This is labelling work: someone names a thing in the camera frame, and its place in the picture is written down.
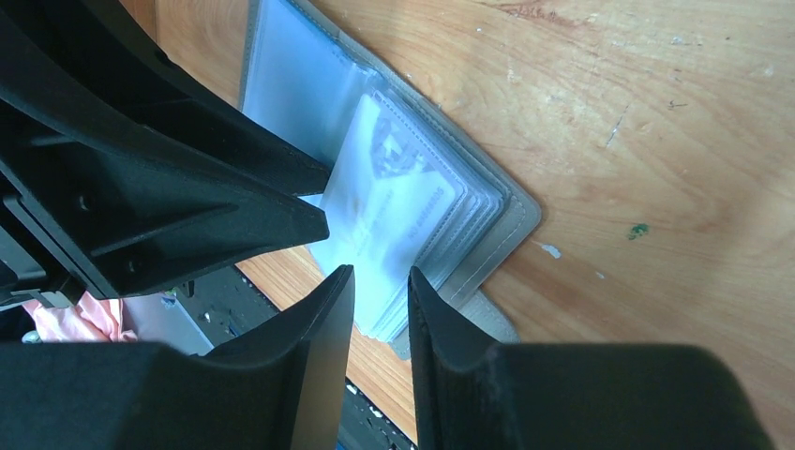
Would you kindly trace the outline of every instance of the wooden table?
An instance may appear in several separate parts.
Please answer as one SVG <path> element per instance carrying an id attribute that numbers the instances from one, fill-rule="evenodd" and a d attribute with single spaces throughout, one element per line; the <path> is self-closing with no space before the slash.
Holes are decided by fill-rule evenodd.
<path id="1" fill-rule="evenodd" d="M 248 0 L 155 1 L 138 17 L 234 103 Z M 705 346 L 795 446 L 795 3 L 318 6 L 541 202 L 484 288 L 523 339 Z M 239 266 L 283 308 L 321 279 L 301 248 Z M 348 376 L 416 439 L 408 363 L 354 334 Z"/>

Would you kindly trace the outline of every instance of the pink cloth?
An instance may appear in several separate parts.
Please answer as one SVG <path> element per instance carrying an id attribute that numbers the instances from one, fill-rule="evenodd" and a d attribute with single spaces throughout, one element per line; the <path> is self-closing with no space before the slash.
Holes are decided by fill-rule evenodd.
<path id="1" fill-rule="evenodd" d="M 123 328 L 123 305 L 121 299 L 97 300 L 86 292 L 74 307 L 44 307 L 37 300 L 22 306 L 44 342 L 134 342 L 135 332 Z"/>

